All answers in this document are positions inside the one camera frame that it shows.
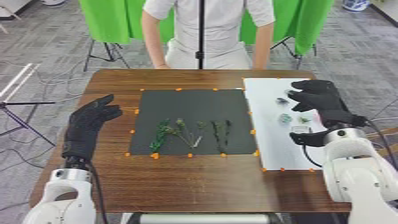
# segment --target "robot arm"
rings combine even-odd
[[[91,164],[96,138],[103,123],[121,116],[119,106],[107,106],[114,96],[92,101],[73,113],[66,131],[62,157],[64,168],[52,172],[41,201],[29,212],[23,224],[94,224],[96,209],[91,198]],[[75,199],[62,200],[62,195],[75,193]]]
[[[357,128],[366,118],[350,113],[329,81],[297,82],[293,87],[304,90],[290,91],[290,98],[300,102],[293,110],[316,109],[329,130],[291,133],[291,138],[299,145],[325,146],[327,191],[336,202],[352,203],[348,223],[398,223],[398,210],[387,204],[398,199],[398,173]]]

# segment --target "white robotic arm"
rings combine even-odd
[[[44,195],[29,212],[23,224],[94,224],[96,209],[91,199],[91,173],[82,169],[59,169],[52,172]],[[76,198],[59,200],[66,193],[76,193]]]
[[[323,177],[336,202],[352,202],[350,224],[396,224],[398,173],[355,128],[325,137]]]

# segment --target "black mat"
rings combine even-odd
[[[140,99],[140,113],[135,122],[135,135],[132,138],[132,154],[151,154],[149,145],[156,136],[158,123],[183,118],[188,131],[199,137],[197,121],[206,122],[203,140],[194,154],[220,154],[213,136],[212,121],[231,121],[229,143],[226,154],[249,154],[256,151],[249,107],[242,90],[183,90],[146,91]],[[167,135],[160,154],[188,154],[190,147],[181,139]]]

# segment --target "white shirt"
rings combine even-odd
[[[158,20],[167,18],[172,7],[176,11],[174,41],[185,51],[196,52],[199,48],[199,0],[146,0],[144,10]],[[236,48],[245,9],[258,27],[275,21],[272,0],[206,0],[206,53],[222,53]]]

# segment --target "white wall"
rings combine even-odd
[[[398,21],[398,0],[371,0],[371,2],[395,21]]]
[[[0,5],[9,8],[13,12],[29,4],[32,0],[0,0]],[[9,17],[9,12],[0,8],[0,17]]]

